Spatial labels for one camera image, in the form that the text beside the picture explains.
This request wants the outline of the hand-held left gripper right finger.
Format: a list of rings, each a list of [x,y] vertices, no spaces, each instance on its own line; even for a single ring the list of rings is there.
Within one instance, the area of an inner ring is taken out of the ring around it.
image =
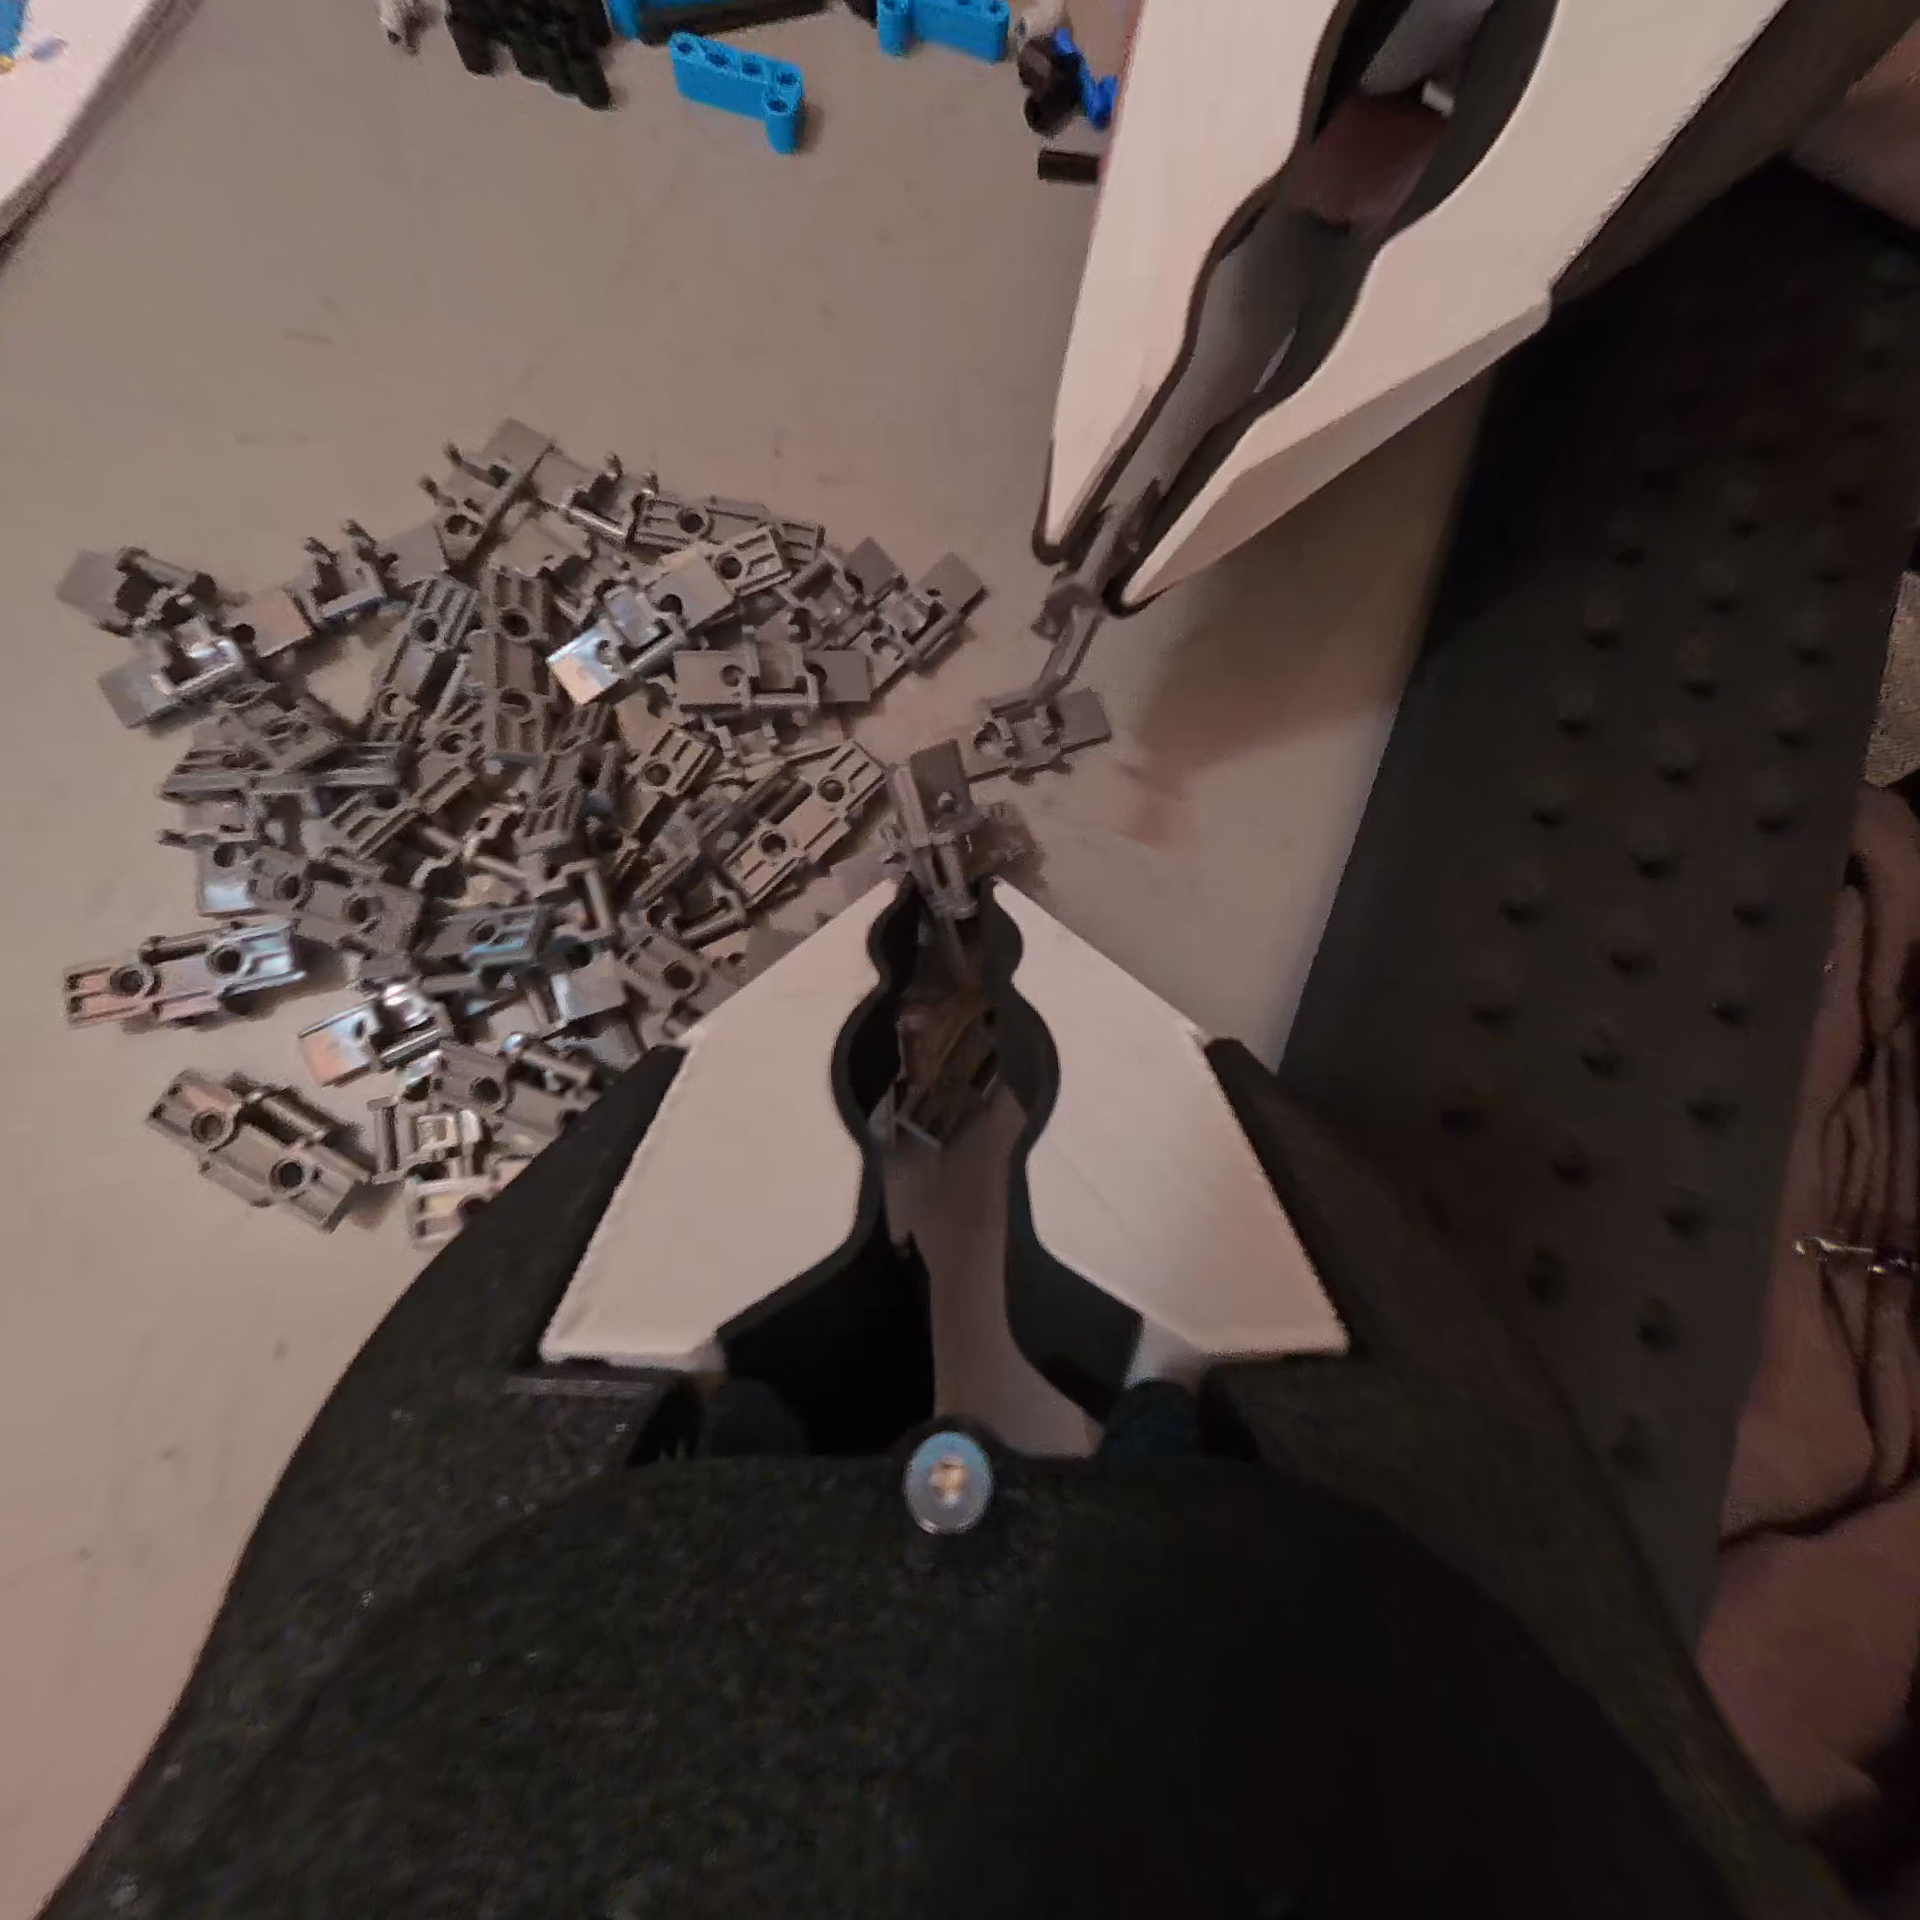
[[[1022,1114],[1004,1276],[1020,1353],[1039,1374],[1347,1353],[1210,1035],[1004,882],[980,963]]]

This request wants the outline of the grey desk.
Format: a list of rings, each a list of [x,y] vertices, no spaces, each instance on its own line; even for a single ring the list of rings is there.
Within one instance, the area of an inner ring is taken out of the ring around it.
[[[876,754],[1028,681],[1028,551],[1093,194],[1039,184],[1008,64],[888,58],[847,12],[804,153],[622,49],[620,104],[408,58],[371,4],[202,4],[4,260],[4,1915],[143,1761],[287,1454],[416,1274],[213,1190],[146,1128],[182,1067],[299,1080],[336,991],[213,1028],[71,1028],[62,971],[195,922],[156,843],[170,736],[56,603],[82,550],[283,582],[424,513],[506,416],[575,459],[943,553],[989,587]]]

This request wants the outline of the open instruction booklet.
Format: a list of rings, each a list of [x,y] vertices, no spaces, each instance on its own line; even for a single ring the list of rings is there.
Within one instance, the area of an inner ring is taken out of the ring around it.
[[[3,4],[3,240],[6,242],[192,2]]]

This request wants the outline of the pile of grey track links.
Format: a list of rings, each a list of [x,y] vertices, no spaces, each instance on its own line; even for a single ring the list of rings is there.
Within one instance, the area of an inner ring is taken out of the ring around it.
[[[988,585],[516,418],[422,492],[419,526],[309,537],[269,590],[119,545],[55,592],[126,650],[114,718],[182,731],[157,799],[196,915],[68,968],[63,1023],[214,1027],[346,985],[298,1035],[307,1089],[179,1072],[150,1128],[318,1232],[396,1191],[424,1250],[743,991],[844,852],[895,875],[856,722]]]

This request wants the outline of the person's right hand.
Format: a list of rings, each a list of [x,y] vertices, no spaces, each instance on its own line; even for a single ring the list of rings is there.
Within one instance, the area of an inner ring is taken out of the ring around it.
[[[1812,178],[1916,230],[1916,66],[1893,59],[1875,66],[1794,145],[1791,161]]]

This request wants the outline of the heap of mixed coloured bricks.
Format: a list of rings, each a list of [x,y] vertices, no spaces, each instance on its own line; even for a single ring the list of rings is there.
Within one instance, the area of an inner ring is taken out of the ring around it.
[[[612,107],[608,51],[618,42],[664,51],[676,94],[711,112],[757,123],[775,153],[796,153],[807,130],[800,68],[739,47],[736,36],[779,22],[816,16],[827,2],[379,2],[374,19],[391,47],[413,54],[439,22],[462,66],[487,79],[503,64],[592,112]],[[1098,159],[1052,140],[1071,121],[1103,134],[1120,96],[1115,74],[1098,66],[1071,34],[1068,4],[851,2],[877,49],[904,58],[938,47],[963,58],[1011,63],[1023,123],[1042,140],[1042,182],[1090,184]]]

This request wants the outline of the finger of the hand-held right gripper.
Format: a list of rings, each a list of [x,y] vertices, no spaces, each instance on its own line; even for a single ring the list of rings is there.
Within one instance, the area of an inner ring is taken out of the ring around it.
[[[1403,204],[1336,235],[1251,399],[1118,519],[1108,606],[1133,614],[1354,470],[1539,332],[1552,287],[1783,4],[1490,4]],[[1247,233],[1298,188],[1311,120]]]
[[[1187,372],[1210,279],[1304,140],[1336,2],[1142,2],[1047,443],[1036,555],[1066,560]]]

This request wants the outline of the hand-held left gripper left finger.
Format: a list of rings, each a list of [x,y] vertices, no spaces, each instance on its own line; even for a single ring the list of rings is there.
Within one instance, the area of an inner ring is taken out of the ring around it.
[[[540,1361],[670,1374],[723,1366],[723,1332],[827,1260],[856,1224],[863,1153],[832,1060],[882,982],[882,880],[702,1019],[600,1216]]]

